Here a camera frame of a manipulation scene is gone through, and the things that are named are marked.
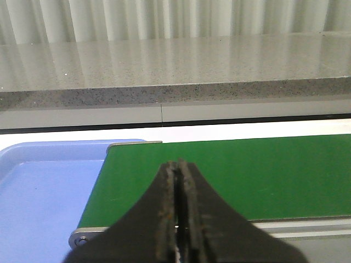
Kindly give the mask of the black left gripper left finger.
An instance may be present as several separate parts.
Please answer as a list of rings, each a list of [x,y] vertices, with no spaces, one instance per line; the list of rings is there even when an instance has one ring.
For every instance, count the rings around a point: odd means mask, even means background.
[[[65,262],[176,262],[175,162],[160,166],[149,188],[117,222],[70,252]]]

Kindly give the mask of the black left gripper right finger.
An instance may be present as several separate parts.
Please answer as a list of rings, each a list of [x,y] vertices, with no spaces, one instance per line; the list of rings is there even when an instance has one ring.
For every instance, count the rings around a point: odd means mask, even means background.
[[[180,160],[185,202],[181,262],[307,262],[296,247],[272,237],[234,210],[206,181],[195,163]]]

